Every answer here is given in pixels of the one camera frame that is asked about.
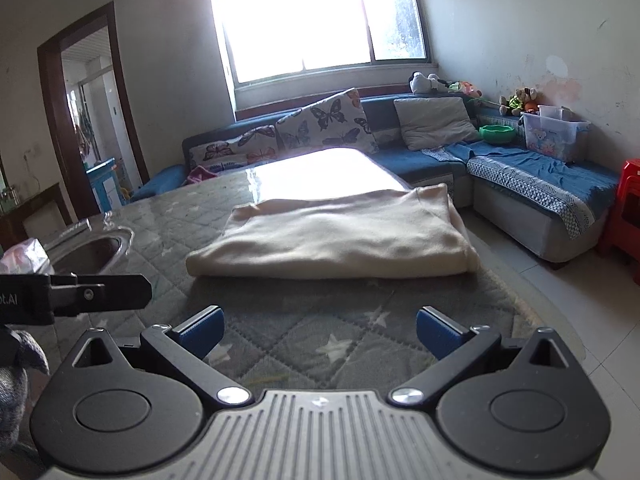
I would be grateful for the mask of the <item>grey gloved left hand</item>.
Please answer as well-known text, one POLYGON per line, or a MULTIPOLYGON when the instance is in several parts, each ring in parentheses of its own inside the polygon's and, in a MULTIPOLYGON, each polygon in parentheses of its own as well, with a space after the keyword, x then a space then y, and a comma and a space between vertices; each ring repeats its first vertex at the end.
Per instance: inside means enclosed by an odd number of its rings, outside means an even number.
POLYGON ((28 370, 49 374, 46 354, 35 338, 24 330, 1 327, 1 452, 17 442, 25 413, 28 370))

